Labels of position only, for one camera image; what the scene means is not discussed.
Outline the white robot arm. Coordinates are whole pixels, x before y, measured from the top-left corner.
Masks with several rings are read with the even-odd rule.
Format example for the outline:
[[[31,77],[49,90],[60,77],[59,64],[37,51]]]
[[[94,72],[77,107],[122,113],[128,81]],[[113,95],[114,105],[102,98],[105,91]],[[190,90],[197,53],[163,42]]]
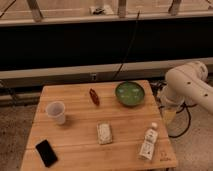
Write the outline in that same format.
[[[166,108],[177,108],[186,98],[213,114],[213,87],[206,83],[208,69],[200,61],[189,62],[168,70],[160,100]]]

